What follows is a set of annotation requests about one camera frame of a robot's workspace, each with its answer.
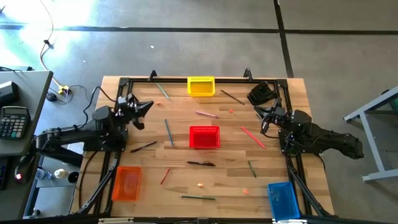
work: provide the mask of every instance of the blue basket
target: blue basket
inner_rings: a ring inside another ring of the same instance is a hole
[[[299,206],[290,182],[268,185],[268,197],[275,220],[300,218]]]

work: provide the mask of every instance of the pencil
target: pencil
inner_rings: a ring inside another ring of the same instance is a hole
[[[250,161],[248,161],[248,164],[249,164],[249,167],[250,167],[251,173],[253,174],[254,178],[257,178],[257,176],[256,176],[256,173],[255,173],[255,171],[254,171],[253,167],[251,166],[251,163],[250,163]]]
[[[253,140],[255,140],[261,147],[266,148],[260,141],[258,141],[256,139],[256,137],[254,137],[248,130],[246,130],[246,128],[244,128],[243,126],[241,126],[241,128],[243,129],[243,131],[248,134],[251,138],[253,138]]]
[[[164,180],[166,179],[167,174],[169,173],[169,171],[170,171],[170,168],[167,168],[166,173],[164,174],[164,176],[163,176],[162,181],[160,182],[160,184],[163,184],[163,182],[164,182]]]
[[[166,98],[167,98],[168,100],[170,100],[168,94],[163,90],[163,88],[159,85],[159,83],[156,83],[156,85],[157,85],[157,87],[159,87],[159,89],[162,91],[163,95],[166,96]]]
[[[195,199],[205,199],[205,200],[216,200],[214,197],[196,196],[196,195],[181,195],[181,198],[195,198]]]
[[[145,148],[145,147],[151,146],[151,145],[153,145],[153,144],[155,144],[155,143],[157,143],[157,141],[154,141],[154,142],[151,142],[151,143],[149,143],[149,144],[146,144],[145,146],[138,147],[137,149],[133,149],[133,150],[131,150],[130,152],[137,152],[138,150],[141,150],[141,149],[143,149],[143,148]]]
[[[240,100],[238,100],[237,98],[235,98],[234,96],[230,95],[229,93],[225,92],[224,90],[221,90],[223,93],[227,94],[229,97],[231,97],[232,99],[236,100],[238,103],[241,103],[242,105],[244,105],[244,103]]]
[[[207,115],[207,116],[212,116],[212,117],[214,117],[214,118],[219,118],[217,115],[212,115],[212,114],[208,114],[208,113],[205,113],[205,112],[201,112],[201,111],[195,111],[197,114],[203,114],[203,115]]]
[[[164,123],[166,124],[166,129],[167,129],[167,132],[168,132],[168,134],[169,134],[170,142],[172,143],[172,146],[174,147],[174,142],[173,142],[173,139],[172,139],[172,134],[170,133],[169,125],[167,124],[167,119],[166,119],[166,118],[164,119]]]

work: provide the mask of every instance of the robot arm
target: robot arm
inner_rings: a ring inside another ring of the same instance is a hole
[[[139,102],[130,93],[118,98],[117,111],[102,106],[85,124],[48,129],[35,138],[35,146],[45,156],[80,167],[82,156],[62,145],[83,142],[84,151],[122,152],[127,141],[126,125],[132,122],[137,129],[144,129],[143,119],[153,104],[153,101]]]
[[[255,106],[254,109],[262,118],[261,133],[266,135],[269,124],[280,127],[282,151],[286,154],[298,153],[319,154],[327,149],[336,149],[352,159],[363,158],[362,142],[351,134],[340,134],[322,129],[312,123],[312,118],[306,112],[295,110],[293,114],[286,113],[281,106],[282,99],[276,99],[270,108]]]

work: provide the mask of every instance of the yellow basket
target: yellow basket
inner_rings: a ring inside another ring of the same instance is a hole
[[[188,77],[190,96],[213,96],[216,93],[214,77]]]

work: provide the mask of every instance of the pink pencil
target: pink pencil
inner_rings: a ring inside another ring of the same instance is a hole
[[[212,115],[212,114],[208,114],[208,113],[205,113],[205,112],[201,112],[201,111],[195,111],[197,114],[203,114],[203,115],[207,115],[207,116],[212,116],[212,117],[214,117],[214,118],[219,118],[217,115]]]
[[[266,148],[260,141],[258,141],[256,139],[256,137],[254,137],[248,130],[246,130],[246,128],[244,128],[243,126],[241,126],[241,128],[243,129],[243,131],[248,134],[251,138],[253,138],[253,140],[255,140],[261,147]]]

